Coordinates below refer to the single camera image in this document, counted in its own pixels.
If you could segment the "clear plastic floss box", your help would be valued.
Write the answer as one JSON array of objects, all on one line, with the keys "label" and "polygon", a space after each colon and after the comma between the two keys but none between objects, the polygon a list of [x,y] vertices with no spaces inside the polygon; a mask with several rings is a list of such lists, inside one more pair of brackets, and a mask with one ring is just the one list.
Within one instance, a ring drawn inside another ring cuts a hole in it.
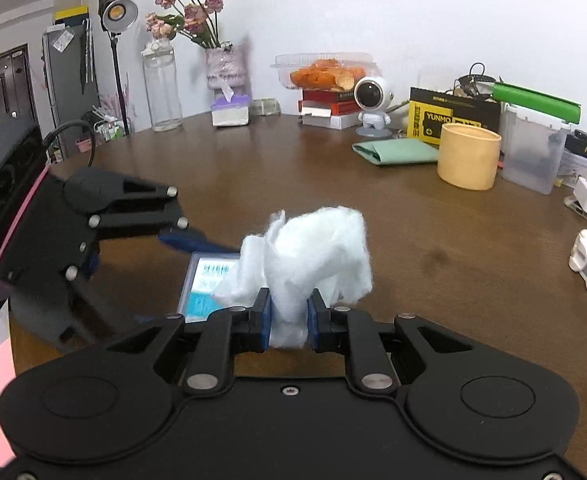
[{"label": "clear plastic floss box", "polygon": [[203,322],[211,313],[220,310],[212,294],[226,274],[235,269],[239,257],[239,254],[214,252],[191,255],[177,306],[177,312],[187,323]]}]

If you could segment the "white tissue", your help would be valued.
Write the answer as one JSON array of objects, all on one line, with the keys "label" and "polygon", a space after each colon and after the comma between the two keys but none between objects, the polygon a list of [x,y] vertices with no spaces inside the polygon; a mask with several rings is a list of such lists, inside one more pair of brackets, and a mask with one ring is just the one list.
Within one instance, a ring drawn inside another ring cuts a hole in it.
[{"label": "white tissue", "polygon": [[283,210],[273,214],[265,233],[244,238],[238,263],[213,298],[224,308],[249,308],[262,288],[272,297],[269,344],[303,347],[309,334],[307,300],[314,290],[333,306],[356,304],[373,289],[363,214],[343,206],[295,218]]}]

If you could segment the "clear container of oranges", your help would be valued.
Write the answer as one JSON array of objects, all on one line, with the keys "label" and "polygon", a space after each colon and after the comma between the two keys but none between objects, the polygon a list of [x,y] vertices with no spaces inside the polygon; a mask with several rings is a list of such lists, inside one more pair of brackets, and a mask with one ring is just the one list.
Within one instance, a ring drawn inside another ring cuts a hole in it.
[{"label": "clear container of oranges", "polygon": [[379,76],[374,58],[362,52],[280,54],[272,63],[288,89],[352,91],[366,76]]}]

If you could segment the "grey metal cabinet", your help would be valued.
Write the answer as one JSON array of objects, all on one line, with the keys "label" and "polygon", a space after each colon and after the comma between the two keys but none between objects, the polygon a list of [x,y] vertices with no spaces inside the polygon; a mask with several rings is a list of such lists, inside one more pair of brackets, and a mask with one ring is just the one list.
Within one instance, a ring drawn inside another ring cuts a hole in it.
[{"label": "grey metal cabinet", "polygon": [[96,79],[88,68],[86,18],[75,26],[47,30],[42,46],[49,106],[58,127],[99,104]]}]

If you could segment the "clear glass jar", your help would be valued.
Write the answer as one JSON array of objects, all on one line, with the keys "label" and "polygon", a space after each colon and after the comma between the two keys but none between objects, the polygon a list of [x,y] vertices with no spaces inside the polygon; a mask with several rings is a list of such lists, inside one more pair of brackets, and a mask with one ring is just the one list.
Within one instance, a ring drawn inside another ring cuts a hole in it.
[{"label": "clear glass jar", "polygon": [[155,39],[141,52],[151,127],[156,132],[182,125],[175,53],[171,41]]}]

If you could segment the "lilac flower vase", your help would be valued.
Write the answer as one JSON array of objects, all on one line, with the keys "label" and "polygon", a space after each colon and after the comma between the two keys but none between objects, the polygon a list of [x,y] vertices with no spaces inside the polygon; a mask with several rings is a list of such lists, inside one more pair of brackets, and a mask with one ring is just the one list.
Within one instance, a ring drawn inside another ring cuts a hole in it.
[{"label": "lilac flower vase", "polygon": [[210,90],[222,90],[224,84],[230,88],[244,86],[248,72],[243,48],[235,44],[225,44],[220,48],[206,50],[205,73]]}]

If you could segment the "dark brown door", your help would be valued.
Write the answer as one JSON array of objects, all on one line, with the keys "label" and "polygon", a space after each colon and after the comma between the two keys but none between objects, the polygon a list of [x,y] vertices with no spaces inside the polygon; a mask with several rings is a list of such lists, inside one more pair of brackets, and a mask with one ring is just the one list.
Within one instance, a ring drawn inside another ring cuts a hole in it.
[{"label": "dark brown door", "polygon": [[37,119],[26,44],[0,54],[0,119],[6,115]]}]

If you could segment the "red white box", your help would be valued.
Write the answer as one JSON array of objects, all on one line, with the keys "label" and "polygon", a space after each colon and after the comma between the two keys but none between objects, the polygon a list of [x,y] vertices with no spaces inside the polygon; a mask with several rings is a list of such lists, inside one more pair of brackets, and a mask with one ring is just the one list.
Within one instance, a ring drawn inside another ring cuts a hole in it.
[{"label": "red white box", "polygon": [[352,91],[303,90],[298,110],[304,126],[344,130],[361,123]]}]

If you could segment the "yellow ceramic mug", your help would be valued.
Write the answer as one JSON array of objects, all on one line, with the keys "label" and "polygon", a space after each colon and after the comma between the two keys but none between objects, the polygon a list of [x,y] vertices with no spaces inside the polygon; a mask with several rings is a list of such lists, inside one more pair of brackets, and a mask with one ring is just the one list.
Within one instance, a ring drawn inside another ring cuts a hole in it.
[{"label": "yellow ceramic mug", "polygon": [[446,183],[469,191],[493,188],[502,137],[484,128],[445,124],[441,130],[438,176]]}]

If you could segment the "pink flower bouquet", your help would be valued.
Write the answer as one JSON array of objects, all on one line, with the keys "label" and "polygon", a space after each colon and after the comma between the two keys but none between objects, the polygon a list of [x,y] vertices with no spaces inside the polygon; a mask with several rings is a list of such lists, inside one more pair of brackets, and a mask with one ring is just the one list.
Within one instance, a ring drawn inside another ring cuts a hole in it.
[{"label": "pink flower bouquet", "polygon": [[224,0],[154,0],[163,13],[146,16],[147,32],[156,40],[185,37],[202,49],[220,49],[218,16]]}]

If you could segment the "white astronaut robot toy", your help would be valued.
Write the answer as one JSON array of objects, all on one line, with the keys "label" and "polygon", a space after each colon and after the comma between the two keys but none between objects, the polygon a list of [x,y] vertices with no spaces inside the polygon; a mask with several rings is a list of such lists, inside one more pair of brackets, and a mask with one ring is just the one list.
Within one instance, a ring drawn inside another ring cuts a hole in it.
[{"label": "white astronaut robot toy", "polygon": [[387,113],[393,100],[389,82],[381,76],[365,76],[354,88],[354,99],[361,111],[361,125],[356,129],[359,136],[387,138],[391,136],[391,118]]}]

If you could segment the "yellow black cardboard box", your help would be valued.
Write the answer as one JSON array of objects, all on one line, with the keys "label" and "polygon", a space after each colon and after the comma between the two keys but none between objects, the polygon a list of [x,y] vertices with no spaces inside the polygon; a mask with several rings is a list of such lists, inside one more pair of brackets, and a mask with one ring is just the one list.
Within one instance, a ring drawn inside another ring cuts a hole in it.
[{"label": "yellow black cardboard box", "polygon": [[499,103],[412,87],[409,91],[407,136],[438,148],[443,125],[455,122],[497,132],[499,116]]}]

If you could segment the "studio lamp on stand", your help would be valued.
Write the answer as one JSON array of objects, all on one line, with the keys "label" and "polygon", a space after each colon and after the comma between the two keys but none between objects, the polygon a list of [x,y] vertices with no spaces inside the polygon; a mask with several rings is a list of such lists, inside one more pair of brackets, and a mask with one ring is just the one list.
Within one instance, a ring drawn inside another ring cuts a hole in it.
[{"label": "studio lamp on stand", "polygon": [[120,105],[124,136],[130,136],[130,122],[127,117],[122,84],[120,58],[118,57],[118,40],[123,32],[129,30],[137,21],[138,6],[132,0],[98,0],[98,16],[102,30],[107,32],[110,41],[116,93]]}]

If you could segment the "keys and glasses bundle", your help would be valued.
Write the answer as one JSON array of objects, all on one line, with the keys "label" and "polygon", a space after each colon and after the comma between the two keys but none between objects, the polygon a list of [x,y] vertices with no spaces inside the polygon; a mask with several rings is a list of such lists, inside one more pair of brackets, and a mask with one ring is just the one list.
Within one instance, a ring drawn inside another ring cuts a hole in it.
[{"label": "keys and glasses bundle", "polygon": [[496,79],[485,73],[482,62],[473,63],[467,74],[454,81],[453,95],[474,100],[491,100]]}]

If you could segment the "green handled clear container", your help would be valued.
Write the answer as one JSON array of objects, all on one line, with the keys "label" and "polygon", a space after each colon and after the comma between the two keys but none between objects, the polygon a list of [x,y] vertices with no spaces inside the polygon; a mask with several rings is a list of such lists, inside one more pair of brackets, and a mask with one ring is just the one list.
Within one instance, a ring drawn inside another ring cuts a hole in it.
[{"label": "green handled clear container", "polygon": [[493,84],[492,98],[502,104],[502,177],[548,195],[557,178],[567,135],[580,123],[581,105],[506,82]]}]

